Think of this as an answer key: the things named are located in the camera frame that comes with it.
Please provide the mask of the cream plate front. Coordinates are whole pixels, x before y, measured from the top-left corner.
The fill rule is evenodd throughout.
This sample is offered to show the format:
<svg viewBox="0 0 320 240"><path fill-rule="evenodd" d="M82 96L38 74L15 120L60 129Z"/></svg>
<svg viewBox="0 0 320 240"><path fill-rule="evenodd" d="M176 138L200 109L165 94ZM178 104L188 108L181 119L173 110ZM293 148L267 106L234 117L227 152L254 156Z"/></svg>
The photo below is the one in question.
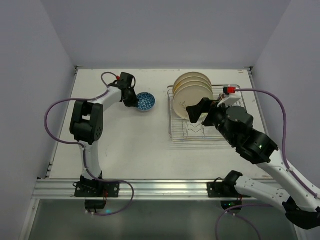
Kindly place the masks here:
<svg viewBox="0 0 320 240"><path fill-rule="evenodd" d="M197 105L203 98L214 99L211 87L198 84L182 87L173 96L173 110L180 118L188 120L187 107Z"/></svg>

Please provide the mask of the blue patterned bowl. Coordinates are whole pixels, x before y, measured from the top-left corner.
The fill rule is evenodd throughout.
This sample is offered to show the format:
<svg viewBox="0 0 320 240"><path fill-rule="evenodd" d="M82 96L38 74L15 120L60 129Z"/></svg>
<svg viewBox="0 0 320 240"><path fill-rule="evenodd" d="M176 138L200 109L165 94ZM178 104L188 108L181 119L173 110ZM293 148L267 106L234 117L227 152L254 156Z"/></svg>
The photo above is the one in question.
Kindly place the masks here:
<svg viewBox="0 0 320 240"><path fill-rule="evenodd" d="M137 109L141 112L150 111L156 104L155 97L149 92L141 92L137 95L138 104Z"/></svg>

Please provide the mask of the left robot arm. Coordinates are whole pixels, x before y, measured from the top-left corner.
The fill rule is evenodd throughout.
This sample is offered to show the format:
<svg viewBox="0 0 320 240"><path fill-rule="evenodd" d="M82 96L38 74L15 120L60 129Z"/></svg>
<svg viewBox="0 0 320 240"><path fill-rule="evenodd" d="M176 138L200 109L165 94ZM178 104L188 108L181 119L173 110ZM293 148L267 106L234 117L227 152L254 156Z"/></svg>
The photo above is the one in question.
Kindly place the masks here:
<svg viewBox="0 0 320 240"><path fill-rule="evenodd" d="M81 176L84 179L101 178L98 147L104 130L104 112L120 102L127 108L136 108L139 100L135 85L136 78L122 72L114 82L107 85L105 93L95 98L75 100L69 130L80 145L83 165Z"/></svg>

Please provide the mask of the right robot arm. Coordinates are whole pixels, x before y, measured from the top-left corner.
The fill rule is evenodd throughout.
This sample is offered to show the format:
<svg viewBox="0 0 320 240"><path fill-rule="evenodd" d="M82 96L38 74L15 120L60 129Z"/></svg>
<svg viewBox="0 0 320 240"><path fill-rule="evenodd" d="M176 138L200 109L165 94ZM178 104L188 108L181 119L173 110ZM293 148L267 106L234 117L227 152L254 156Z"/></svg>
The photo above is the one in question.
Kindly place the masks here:
<svg viewBox="0 0 320 240"><path fill-rule="evenodd" d="M213 100L203 98L186 111L191 123L196 123L203 113L205 127L215 127L237 154L268 173L279 185L275 188L232 170L223 180L229 193L250 196L269 204L281 212L294 225L310 230L320 225L320 200L307 189L317 191L305 177L291 165L285 165L277 144L265 133L253 128L254 118L240 106L218 106Z"/></svg>

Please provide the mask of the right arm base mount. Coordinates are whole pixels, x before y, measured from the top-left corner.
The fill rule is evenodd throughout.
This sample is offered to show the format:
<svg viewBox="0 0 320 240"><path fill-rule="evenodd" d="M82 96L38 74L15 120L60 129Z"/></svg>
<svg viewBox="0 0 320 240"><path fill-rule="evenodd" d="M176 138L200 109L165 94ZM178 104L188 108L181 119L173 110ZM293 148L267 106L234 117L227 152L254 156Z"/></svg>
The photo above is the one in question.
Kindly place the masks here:
<svg viewBox="0 0 320 240"><path fill-rule="evenodd" d="M235 189L236 180L242 176L242 173L232 170L224 179L218 177L214 181L207 182L206 190L208 197L232 199L220 201L220 205L224 210L242 205L243 198L250 198L250 196L238 193Z"/></svg>

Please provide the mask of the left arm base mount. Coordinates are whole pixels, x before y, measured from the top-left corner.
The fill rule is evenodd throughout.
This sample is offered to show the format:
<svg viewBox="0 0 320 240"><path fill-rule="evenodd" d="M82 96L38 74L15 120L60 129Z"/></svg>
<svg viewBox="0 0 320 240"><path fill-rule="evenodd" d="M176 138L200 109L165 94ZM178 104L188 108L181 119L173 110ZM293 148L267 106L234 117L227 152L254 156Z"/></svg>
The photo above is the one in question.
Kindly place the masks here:
<svg viewBox="0 0 320 240"><path fill-rule="evenodd" d="M105 208L108 198L119 196L120 183L118 181L102 182L95 179L86 179L83 176L72 184L75 187L76 198L102 198L101 200L85 200L84 208L87 211L102 210Z"/></svg>

